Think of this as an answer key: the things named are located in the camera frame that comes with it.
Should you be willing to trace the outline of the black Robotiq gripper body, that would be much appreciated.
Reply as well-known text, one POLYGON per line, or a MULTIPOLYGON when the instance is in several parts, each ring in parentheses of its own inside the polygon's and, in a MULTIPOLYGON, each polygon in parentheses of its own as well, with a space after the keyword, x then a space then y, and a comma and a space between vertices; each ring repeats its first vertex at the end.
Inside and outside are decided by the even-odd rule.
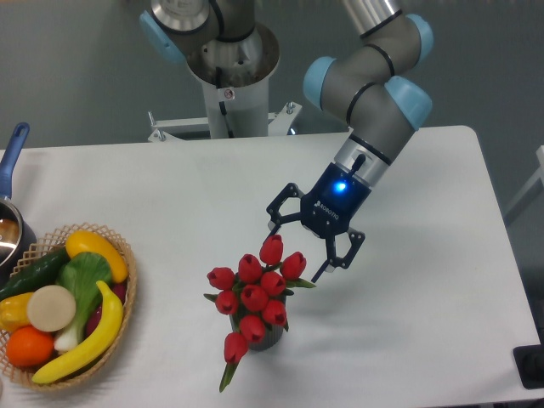
POLYGON ((320 238, 346 232, 371 190, 330 163, 312 190, 301 198, 301 224, 320 238))

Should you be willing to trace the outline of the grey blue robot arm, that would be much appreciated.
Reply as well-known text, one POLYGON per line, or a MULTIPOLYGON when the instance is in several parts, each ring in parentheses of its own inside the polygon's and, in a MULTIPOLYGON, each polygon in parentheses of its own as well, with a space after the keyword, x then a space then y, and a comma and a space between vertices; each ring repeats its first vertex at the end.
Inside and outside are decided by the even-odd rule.
MULTIPOLYGON (((362 47, 347 59, 322 57, 303 79, 307 100, 350 129, 309 192, 288 184, 269 204, 262 263, 281 263, 282 225, 298 222, 326 244, 323 270, 347 268, 365 236, 350 225, 364 200, 433 103, 405 73, 434 45, 429 24, 395 1, 347 1, 362 47)), ((139 17, 154 49, 185 63, 200 81, 215 139, 269 134, 269 77, 279 62, 275 35, 251 1, 154 1, 139 17)))

